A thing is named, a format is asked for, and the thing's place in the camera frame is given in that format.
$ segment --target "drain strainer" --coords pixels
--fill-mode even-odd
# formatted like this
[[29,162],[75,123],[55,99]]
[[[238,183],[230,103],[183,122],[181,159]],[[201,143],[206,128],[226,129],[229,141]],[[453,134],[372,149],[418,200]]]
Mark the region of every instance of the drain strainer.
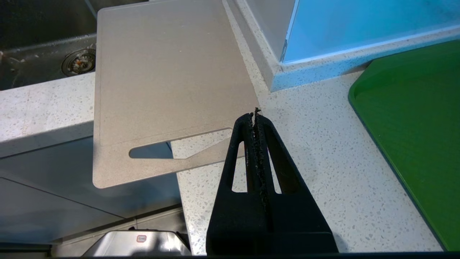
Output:
[[62,72],[68,76],[88,73],[96,67],[96,50],[85,48],[77,50],[64,59],[61,65]]

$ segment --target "white countertop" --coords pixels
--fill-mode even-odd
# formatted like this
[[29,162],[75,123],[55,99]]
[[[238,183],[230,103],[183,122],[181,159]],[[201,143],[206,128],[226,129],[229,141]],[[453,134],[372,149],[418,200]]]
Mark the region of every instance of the white countertop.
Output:
[[[441,251],[348,103],[360,72],[270,93],[229,16],[262,113],[278,130],[339,250]],[[94,73],[0,92],[0,157],[91,136],[93,105]],[[173,141],[174,156],[190,156],[229,133]],[[237,163],[236,191],[245,188],[243,161]],[[193,254],[206,253],[222,168],[218,163],[178,173]]]
[[[233,15],[227,14],[262,113],[275,125],[339,251],[442,251],[348,102],[348,90],[361,72],[271,93]],[[216,141],[226,134],[209,137]],[[173,142],[174,156],[186,157],[184,152],[198,152],[210,142],[205,136],[196,139],[200,142]],[[223,166],[177,174],[195,255],[206,254],[206,231]],[[243,191],[244,158],[236,168],[233,188]]]
[[0,91],[0,158],[92,136],[94,77]]

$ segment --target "gray cabinet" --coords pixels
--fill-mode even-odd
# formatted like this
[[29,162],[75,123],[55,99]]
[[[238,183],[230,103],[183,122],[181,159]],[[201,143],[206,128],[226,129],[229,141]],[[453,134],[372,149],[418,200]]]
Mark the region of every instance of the gray cabinet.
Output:
[[[153,153],[170,152],[166,144]],[[98,189],[92,137],[0,159],[0,177],[128,218],[180,203],[176,174]]]
[[0,242],[50,242],[121,219],[0,178]]
[[[162,153],[168,153],[170,150],[166,144],[163,144],[163,146],[150,147],[147,152],[150,152],[150,155],[164,157],[165,154]],[[27,195],[33,196],[32,193],[37,193],[40,200],[36,200],[35,204],[40,202],[43,205],[41,209],[40,206],[26,208],[24,206],[29,206],[29,203],[25,202],[27,199],[23,195],[20,196],[21,202],[6,203],[9,207],[3,207],[3,202],[9,201],[10,197],[8,191],[5,191],[7,189],[3,189],[2,204],[0,204],[2,213],[4,210],[17,210],[17,212],[0,214],[0,224],[4,226],[6,222],[11,223],[16,219],[19,224],[18,237],[44,235],[47,238],[58,238],[68,233],[73,234],[74,230],[84,231],[90,227],[108,224],[115,219],[129,218],[180,204],[176,174],[153,177],[112,188],[96,188],[92,183],[92,153],[93,143],[90,137],[1,158],[0,177],[4,178],[2,186],[9,186],[10,189],[14,186],[10,191],[14,190],[16,193],[20,193],[19,189],[25,188]],[[80,217],[76,212],[77,208],[83,213],[82,218],[78,219],[79,223],[73,222]],[[52,229],[51,222],[42,224],[44,227],[50,227],[46,231],[41,226],[27,223],[31,218],[48,218],[50,215],[55,215],[61,220],[60,224],[65,226],[65,231]]]

